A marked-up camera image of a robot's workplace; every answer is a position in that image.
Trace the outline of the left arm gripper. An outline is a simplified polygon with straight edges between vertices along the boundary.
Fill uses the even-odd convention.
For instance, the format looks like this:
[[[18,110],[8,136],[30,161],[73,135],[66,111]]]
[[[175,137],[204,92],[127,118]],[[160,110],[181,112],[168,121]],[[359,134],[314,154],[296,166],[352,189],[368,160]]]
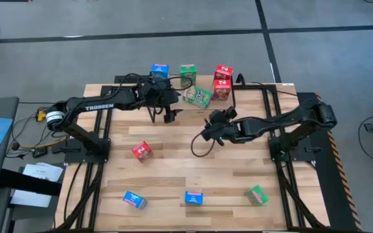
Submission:
[[[178,92],[172,88],[169,80],[145,82],[142,87],[142,95],[145,98],[145,105],[171,105],[178,103]],[[165,109],[164,123],[168,124],[175,120],[175,115],[183,109]]]

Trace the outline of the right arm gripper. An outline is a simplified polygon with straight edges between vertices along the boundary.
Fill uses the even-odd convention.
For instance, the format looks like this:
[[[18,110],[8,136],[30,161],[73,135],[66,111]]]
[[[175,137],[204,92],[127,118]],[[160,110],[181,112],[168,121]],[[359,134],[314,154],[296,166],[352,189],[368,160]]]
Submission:
[[[231,122],[236,116],[237,112],[233,106],[222,111],[214,110],[205,124],[205,140],[216,140],[219,145],[223,145],[223,139],[229,140],[233,144],[239,144],[238,129]]]

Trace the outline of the green Apple Jacks cereal box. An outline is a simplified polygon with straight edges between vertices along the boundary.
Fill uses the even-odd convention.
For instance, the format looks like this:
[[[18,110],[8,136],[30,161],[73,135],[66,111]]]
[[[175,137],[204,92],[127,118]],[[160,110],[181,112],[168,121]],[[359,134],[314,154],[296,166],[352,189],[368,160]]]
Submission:
[[[194,64],[180,66],[181,87],[189,87],[196,84],[197,69]]]
[[[184,91],[182,97],[185,102],[206,109],[209,106],[212,93],[206,89],[195,87],[193,85]]]
[[[256,185],[244,192],[248,200],[256,206],[264,206],[269,201],[269,196],[264,192],[263,188]]]

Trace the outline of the red Froot Loops cereal box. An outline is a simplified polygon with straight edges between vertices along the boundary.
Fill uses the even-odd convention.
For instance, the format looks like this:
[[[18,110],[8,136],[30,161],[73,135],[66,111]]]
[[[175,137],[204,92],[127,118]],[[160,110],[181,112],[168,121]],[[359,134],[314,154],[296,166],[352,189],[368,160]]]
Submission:
[[[145,141],[132,148],[131,151],[139,162],[144,162],[153,156],[152,150]]]
[[[231,91],[231,81],[222,79],[214,80],[213,89],[212,100],[226,101]]]
[[[232,75],[233,75],[232,67],[218,64],[214,72],[214,79],[215,80],[230,80]]]

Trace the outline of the blue Rice Krispies cereal box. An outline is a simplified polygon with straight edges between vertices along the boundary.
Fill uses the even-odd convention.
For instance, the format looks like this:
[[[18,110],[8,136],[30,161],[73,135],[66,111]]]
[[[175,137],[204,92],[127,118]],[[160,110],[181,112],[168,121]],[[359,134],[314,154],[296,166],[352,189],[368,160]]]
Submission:
[[[145,200],[143,197],[130,191],[125,193],[123,201],[137,209],[143,209],[147,203],[147,200]]]
[[[153,63],[151,69],[152,78],[169,79],[170,67],[166,64]]]
[[[203,192],[185,192],[185,203],[189,205],[202,205],[203,204]]]

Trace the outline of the wooden shelf with black legs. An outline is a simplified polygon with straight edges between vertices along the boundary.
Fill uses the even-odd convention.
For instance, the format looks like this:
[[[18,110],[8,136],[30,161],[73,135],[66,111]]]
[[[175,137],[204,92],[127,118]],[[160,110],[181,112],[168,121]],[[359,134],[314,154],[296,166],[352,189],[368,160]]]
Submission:
[[[144,80],[144,82],[159,81],[159,80],[165,80],[165,79],[152,78],[152,76],[150,76],[148,79]],[[165,115],[165,109],[166,108],[170,108],[171,110],[183,109],[182,112],[177,114],[177,115],[179,115],[179,114],[183,114],[183,113],[191,113],[193,111],[197,111],[198,113],[203,113],[203,112],[212,111],[212,110],[215,110],[215,109],[227,109],[228,107],[234,105],[234,98],[233,98],[234,91],[232,90],[232,81],[231,80],[230,80],[231,81],[231,91],[229,93],[228,100],[218,101],[218,100],[212,100],[212,98],[211,98],[209,106],[206,109],[202,109],[202,108],[197,107],[193,104],[189,104],[188,102],[185,102],[183,100],[182,95],[183,95],[184,91],[186,89],[188,89],[189,87],[191,87],[192,85],[190,85],[189,87],[181,87],[181,77],[180,76],[171,76],[171,77],[169,77],[169,79],[166,79],[166,80],[169,80],[171,85],[172,85],[172,88],[175,91],[178,92],[179,101],[178,101],[178,103],[171,104],[171,105],[145,105],[145,103],[144,103],[144,106],[150,112],[150,116],[151,116],[152,120],[157,115],[162,115],[163,116],[163,121],[164,121],[164,115]],[[197,75],[196,76],[196,84],[194,86],[206,89],[213,94],[213,90],[214,90],[213,89],[213,82],[214,82],[214,80],[215,79],[212,76]]]

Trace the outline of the black power strip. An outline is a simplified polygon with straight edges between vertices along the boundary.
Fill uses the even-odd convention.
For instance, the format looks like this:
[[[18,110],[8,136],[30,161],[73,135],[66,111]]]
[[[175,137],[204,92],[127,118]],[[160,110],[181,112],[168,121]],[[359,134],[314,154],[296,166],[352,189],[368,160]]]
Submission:
[[[141,76],[134,76],[134,75],[131,75],[131,76],[115,76],[115,81],[114,83],[138,83],[138,82],[141,82],[143,80],[146,80],[148,79],[149,76],[147,75],[141,75]]]

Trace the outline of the black hazard-striped floor mat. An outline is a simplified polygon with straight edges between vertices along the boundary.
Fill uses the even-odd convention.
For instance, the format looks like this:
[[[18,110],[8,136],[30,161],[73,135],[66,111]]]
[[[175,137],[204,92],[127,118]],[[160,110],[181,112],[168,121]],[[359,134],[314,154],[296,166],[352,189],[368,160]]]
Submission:
[[[309,140],[312,147],[321,151],[315,154],[315,166],[306,162],[294,164],[301,199],[322,224],[361,232],[363,228],[332,133],[318,131]]]

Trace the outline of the black power adapter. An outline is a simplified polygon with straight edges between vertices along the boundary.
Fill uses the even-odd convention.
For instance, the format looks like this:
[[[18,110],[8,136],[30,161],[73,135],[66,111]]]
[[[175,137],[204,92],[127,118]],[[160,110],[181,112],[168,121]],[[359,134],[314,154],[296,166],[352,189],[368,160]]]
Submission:
[[[48,148],[47,147],[42,147],[42,148],[36,148],[32,151],[32,157],[37,159],[40,158],[44,155],[48,154]]]

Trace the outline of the white paper sheet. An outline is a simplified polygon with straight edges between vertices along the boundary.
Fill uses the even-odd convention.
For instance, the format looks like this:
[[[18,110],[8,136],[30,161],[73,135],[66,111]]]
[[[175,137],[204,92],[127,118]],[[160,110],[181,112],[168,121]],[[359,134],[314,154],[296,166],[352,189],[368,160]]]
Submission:
[[[13,205],[25,205],[47,208],[51,201],[50,195],[37,194],[34,192],[15,190],[10,201]]]
[[[57,182],[62,172],[63,168],[61,167],[39,162],[37,164],[27,164],[22,171],[22,174],[39,179],[45,179],[52,182]]]

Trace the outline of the black flat bar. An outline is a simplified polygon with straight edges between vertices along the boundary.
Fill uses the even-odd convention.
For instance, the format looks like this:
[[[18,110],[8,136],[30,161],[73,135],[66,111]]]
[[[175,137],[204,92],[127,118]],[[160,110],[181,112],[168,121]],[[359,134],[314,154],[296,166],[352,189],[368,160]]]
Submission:
[[[61,192],[62,184],[2,169],[0,172],[0,188],[58,196]]]

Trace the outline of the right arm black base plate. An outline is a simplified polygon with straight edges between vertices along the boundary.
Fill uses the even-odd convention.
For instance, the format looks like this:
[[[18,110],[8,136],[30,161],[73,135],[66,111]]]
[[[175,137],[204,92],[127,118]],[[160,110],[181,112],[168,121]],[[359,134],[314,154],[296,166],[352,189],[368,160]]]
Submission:
[[[312,145],[309,136],[300,140],[296,146],[287,149],[280,143],[279,137],[272,137],[268,142],[272,161],[314,161],[315,154],[322,150],[322,148]]]

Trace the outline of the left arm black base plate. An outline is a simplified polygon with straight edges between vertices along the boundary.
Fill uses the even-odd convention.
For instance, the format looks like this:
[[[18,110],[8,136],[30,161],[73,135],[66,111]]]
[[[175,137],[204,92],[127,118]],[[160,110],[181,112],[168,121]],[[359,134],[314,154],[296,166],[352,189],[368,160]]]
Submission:
[[[105,163],[109,159],[110,142],[105,142],[100,151],[89,151],[84,145],[77,140],[70,141],[66,145],[60,147],[65,153],[65,162],[72,163]]]

